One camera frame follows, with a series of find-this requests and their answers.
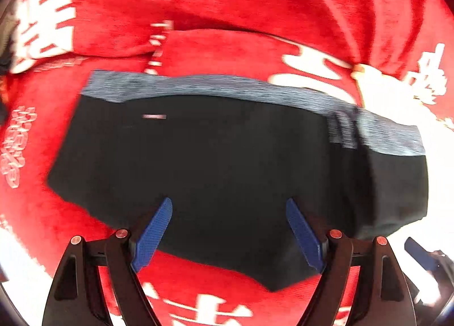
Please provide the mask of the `black pants blue patterned trim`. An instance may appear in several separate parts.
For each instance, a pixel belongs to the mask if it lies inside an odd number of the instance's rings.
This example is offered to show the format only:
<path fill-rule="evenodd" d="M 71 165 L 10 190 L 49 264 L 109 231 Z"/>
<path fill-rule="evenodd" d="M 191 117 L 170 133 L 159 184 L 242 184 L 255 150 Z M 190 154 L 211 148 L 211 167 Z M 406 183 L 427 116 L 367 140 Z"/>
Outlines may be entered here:
<path fill-rule="evenodd" d="M 162 251 L 271 291 L 313 274 L 285 218 L 288 199 L 371 239 L 425 217 L 429 192 L 414 126 L 248 78 L 101 70 L 81 90 L 48 183 L 114 228 L 168 197 Z"/>

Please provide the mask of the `red wedding sofa cover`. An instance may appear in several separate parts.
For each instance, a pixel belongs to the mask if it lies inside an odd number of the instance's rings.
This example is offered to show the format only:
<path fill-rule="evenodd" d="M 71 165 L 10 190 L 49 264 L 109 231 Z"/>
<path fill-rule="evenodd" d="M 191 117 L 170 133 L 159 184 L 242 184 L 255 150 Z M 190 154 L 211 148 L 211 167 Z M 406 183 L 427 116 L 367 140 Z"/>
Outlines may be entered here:
<path fill-rule="evenodd" d="M 235 76 L 361 108 L 357 64 L 400 81 L 440 69 L 445 82 L 429 81 L 426 106 L 453 128 L 453 12 L 444 0 L 1 0 L 1 323 L 43 325 L 74 236 L 103 240 L 137 223 L 111 227 L 49 187 L 93 72 Z M 137 273 L 159 325 L 300 325 L 322 277 L 311 267 L 312 276 L 271 291 L 240 272 L 166 253 L 162 240 Z M 453 254 L 421 246 L 439 255 L 441 296 L 431 304 L 392 249 L 416 325 L 451 325 Z"/>

